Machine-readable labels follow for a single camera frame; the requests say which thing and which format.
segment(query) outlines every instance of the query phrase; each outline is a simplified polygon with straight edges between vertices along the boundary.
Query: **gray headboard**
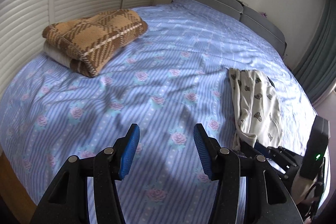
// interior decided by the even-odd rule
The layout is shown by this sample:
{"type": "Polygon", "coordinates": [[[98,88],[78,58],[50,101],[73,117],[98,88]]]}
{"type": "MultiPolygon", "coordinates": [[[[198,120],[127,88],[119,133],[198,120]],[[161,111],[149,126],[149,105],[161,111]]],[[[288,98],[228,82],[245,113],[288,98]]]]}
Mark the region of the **gray headboard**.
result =
{"type": "Polygon", "coordinates": [[[257,11],[244,6],[237,0],[196,0],[217,11],[239,20],[257,35],[268,41],[283,57],[287,43],[285,36],[273,23],[257,11]]]}

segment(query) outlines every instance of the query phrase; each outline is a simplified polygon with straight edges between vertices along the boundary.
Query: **curtain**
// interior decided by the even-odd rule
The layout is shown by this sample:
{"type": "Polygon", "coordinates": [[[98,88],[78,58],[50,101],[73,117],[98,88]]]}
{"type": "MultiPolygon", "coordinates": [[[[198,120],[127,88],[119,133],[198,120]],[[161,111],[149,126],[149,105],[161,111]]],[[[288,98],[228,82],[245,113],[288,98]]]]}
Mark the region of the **curtain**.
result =
{"type": "Polygon", "coordinates": [[[336,1],[326,0],[315,36],[293,71],[314,105],[336,78],[336,1]]]}

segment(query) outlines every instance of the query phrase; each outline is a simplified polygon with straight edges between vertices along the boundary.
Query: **striped bedding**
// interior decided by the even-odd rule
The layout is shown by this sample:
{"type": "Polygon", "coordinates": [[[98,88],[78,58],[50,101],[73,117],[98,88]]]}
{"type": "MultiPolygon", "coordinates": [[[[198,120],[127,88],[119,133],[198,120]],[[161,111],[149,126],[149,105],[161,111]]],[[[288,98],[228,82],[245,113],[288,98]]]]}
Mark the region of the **striped bedding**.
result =
{"type": "MultiPolygon", "coordinates": [[[[235,131],[228,68],[258,69],[274,82],[283,146],[304,154],[315,111],[280,56],[237,20],[192,0],[134,9],[148,31],[93,79],[44,54],[13,79],[0,103],[0,143],[37,204],[64,161],[97,154],[140,126],[130,174],[117,184],[127,223],[207,223],[216,182],[192,137],[200,122],[221,146],[235,131]]],[[[96,223],[89,181],[91,223],[96,223]]],[[[245,206],[241,178],[238,223],[245,206]]]]}

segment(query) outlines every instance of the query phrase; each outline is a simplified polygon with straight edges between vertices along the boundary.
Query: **metal pin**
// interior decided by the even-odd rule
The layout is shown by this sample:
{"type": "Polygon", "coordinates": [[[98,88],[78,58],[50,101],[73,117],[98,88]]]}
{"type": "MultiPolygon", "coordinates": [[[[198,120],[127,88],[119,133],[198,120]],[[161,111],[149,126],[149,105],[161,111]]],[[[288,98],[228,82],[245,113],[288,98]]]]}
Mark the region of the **metal pin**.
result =
{"type": "Polygon", "coordinates": [[[263,161],[266,160],[266,158],[265,158],[263,155],[258,155],[258,156],[257,156],[257,160],[263,162],[263,161]]]}
{"type": "Polygon", "coordinates": [[[75,162],[76,160],[77,160],[76,156],[71,156],[71,157],[68,158],[69,162],[75,162]]]}
{"type": "Polygon", "coordinates": [[[112,147],[108,147],[104,149],[105,154],[112,154],[114,152],[114,149],[112,147]]]}
{"type": "Polygon", "coordinates": [[[222,148],[219,150],[219,152],[221,152],[221,153],[224,154],[224,155],[227,155],[227,154],[230,153],[230,150],[228,150],[228,149],[225,148],[225,147],[222,147],[222,148]]]}

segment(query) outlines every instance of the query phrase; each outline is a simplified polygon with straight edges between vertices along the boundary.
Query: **folded blanket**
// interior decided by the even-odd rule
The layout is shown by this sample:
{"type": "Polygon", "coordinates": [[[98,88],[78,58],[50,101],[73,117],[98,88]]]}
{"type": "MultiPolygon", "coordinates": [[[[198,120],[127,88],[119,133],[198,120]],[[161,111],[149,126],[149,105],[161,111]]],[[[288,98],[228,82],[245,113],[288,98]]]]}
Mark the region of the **folded blanket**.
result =
{"type": "Polygon", "coordinates": [[[230,68],[229,78],[236,121],[232,148],[240,150],[240,139],[252,147],[257,140],[266,147],[281,145],[279,101],[268,77],[259,70],[230,68]]]}
{"type": "Polygon", "coordinates": [[[117,49],[147,30],[133,10],[101,12],[47,26],[44,51],[54,60],[88,77],[98,75],[117,49]]]}

